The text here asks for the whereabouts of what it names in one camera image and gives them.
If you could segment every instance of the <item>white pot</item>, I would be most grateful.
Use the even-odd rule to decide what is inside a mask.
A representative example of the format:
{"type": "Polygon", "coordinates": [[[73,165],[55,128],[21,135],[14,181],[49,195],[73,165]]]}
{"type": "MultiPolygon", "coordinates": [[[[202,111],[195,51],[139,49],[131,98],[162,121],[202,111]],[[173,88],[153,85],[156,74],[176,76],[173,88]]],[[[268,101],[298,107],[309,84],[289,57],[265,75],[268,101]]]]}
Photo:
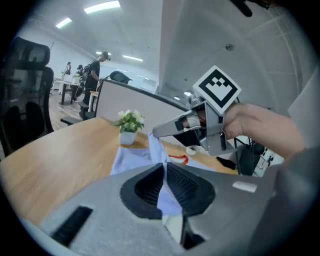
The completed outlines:
{"type": "Polygon", "coordinates": [[[123,133],[119,133],[119,142],[123,145],[131,145],[135,142],[136,136],[136,132],[124,131],[123,133]]]}

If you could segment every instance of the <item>black rubber pad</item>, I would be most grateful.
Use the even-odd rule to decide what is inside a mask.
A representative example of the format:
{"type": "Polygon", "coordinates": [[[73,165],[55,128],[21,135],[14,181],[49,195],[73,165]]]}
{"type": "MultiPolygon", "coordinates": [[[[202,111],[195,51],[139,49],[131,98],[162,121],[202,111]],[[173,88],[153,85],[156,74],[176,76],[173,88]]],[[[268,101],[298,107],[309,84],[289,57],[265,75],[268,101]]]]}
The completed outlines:
{"type": "Polygon", "coordinates": [[[68,247],[86,220],[89,218],[92,211],[93,210],[91,208],[79,206],[63,222],[63,224],[53,232],[51,237],[58,243],[68,247]]]}

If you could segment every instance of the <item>chair backrest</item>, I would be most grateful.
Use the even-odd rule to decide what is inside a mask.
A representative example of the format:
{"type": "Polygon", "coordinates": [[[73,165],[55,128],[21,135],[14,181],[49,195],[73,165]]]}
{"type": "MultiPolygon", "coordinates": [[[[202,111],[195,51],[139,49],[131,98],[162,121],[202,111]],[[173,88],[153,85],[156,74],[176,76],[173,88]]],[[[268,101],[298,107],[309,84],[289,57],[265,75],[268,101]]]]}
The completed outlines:
{"type": "Polygon", "coordinates": [[[16,37],[0,73],[0,140],[5,156],[53,132],[49,116],[54,78],[50,49],[16,37]]]}
{"type": "Polygon", "coordinates": [[[113,80],[113,81],[124,83],[126,85],[128,84],[129,81],[132,80],[129,77],[127,77],[124,73],[122,73],[120,71],[111,72],[110,79],[113,80]]]}

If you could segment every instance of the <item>black and white marker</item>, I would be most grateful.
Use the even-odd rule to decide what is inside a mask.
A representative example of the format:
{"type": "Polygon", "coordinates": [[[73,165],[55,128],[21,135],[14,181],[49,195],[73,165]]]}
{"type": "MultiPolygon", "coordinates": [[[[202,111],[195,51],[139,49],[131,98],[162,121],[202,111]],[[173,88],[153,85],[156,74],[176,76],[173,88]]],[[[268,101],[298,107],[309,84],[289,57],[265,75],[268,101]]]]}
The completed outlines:
{"type": "Polygon", "coordinates": [[[241,92],[241,88],[225,72],[214,65],[194,85],[194,93],[202,96],[222,115],[241,92]]]}

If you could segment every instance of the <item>potted plant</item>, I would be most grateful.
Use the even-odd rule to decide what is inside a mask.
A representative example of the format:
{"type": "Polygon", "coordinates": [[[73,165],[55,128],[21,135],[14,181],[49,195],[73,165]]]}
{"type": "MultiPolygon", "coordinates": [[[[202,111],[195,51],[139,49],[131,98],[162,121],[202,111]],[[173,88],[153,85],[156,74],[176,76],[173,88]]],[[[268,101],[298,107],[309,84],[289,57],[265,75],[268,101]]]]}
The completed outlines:
{"type": "Polygon", "coordinates": [[[118,113],[120,119],[114,122],[115,126],[120,126],[119,142],[123,145],[131,145],[134,143],[138,129],[145,127],[145,117],[137,110],[131,112],[121,111],[118,113]]]}

